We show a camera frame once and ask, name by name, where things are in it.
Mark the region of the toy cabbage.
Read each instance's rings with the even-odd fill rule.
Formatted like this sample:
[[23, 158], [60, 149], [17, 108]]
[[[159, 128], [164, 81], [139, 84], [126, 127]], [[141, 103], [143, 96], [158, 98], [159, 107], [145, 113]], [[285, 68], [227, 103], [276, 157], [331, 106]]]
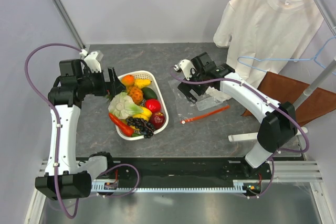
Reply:
[[118, 119], [127, 119], [128, 117], [143, 113], [143, 109], [136, 105], [126, 92], [117, 94], [111, 100], [108, 111]]

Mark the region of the black toy grapes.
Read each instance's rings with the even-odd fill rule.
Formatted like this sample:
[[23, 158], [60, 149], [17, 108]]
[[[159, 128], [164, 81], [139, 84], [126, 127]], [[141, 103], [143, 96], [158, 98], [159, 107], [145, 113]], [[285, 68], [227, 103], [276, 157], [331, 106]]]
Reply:
[[151, 138], [154, 135], [154, 125], [143, 118], [130, 117], [125, 121], [128, 126], [134, 129], [131, 137], [143, 136], [144, 138]]

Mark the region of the green toy avocado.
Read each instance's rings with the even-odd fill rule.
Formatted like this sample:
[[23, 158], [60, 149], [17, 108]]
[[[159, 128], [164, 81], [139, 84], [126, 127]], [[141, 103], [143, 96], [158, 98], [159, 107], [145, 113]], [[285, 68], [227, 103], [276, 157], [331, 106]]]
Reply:
[[143, 98], [145, 100], [150, 100], [150, 99], [158, 99], [158, 96], [156, 95], [156, 93], [149, 87], [144, 87], [142, 89], [143, 92]]

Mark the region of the clear zip top bag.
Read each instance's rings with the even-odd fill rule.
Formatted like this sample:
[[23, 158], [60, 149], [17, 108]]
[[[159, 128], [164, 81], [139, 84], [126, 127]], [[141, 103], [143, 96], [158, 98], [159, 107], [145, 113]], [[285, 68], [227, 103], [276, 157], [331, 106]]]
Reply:
[[230, 108], [226, 101], [216, 100], [208, 94], [201, 95], [193, 103], [177, 88], [178, 84], [177, 80], [169, 81], [175, 95], [177, 115], [181, 124], [197, 121]]

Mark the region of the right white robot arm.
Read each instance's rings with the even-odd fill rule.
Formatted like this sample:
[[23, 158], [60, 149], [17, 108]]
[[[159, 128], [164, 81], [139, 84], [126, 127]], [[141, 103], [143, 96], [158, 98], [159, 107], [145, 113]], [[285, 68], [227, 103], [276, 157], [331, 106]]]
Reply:
[[279, 151], [283, 145], [300, 133], [309, 147], [306, 131], [296, 121], [296, 111], [290, 102], [280, 103], [250, 84], [226, 63], [216, 65], [208, 53], [204, 52], [191, 60], [182, 59], [171, 68], [181, 72], [178, 89], [192, 103], [197, 98], [191, 94], [203, 95], [206, 91], [214, 93], [220, 100], [228, 95], [244, 106], [260, 123], [257, 143], [245, 155], [240, 166], [241, 174], [248, 179], [259, 173], [259, 167]]

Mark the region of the dark red toy apple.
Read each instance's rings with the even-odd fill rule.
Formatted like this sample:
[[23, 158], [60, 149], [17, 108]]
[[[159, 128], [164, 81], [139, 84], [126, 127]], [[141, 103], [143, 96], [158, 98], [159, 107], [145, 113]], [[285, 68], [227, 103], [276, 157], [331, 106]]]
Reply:
[[160, 129], [165, 121], [166, 117], [162, 112], [154, 112], [149, 120], [156, 130]]

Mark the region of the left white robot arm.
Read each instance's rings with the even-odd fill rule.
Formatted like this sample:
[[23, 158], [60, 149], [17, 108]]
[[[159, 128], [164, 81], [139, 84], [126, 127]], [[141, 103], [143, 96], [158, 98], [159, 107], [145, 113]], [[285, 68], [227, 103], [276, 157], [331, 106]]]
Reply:
[[99, 175], [111, 178], [115, 173], [112, 156], [98, 152], [89, 156], [81, 166], [76, 161], [76, 133], [82, 102], [87, 95], [115, 97], [125, 90], [114, 68], [108, 68], [109, 81], [98, 68], [85, 60], [63, 60], [59, 63], [60, 76], [48, 93], [52, 105], [52, 132], [49, 159], [35, 187], [52, 200], [86, 198], [92, 181]]

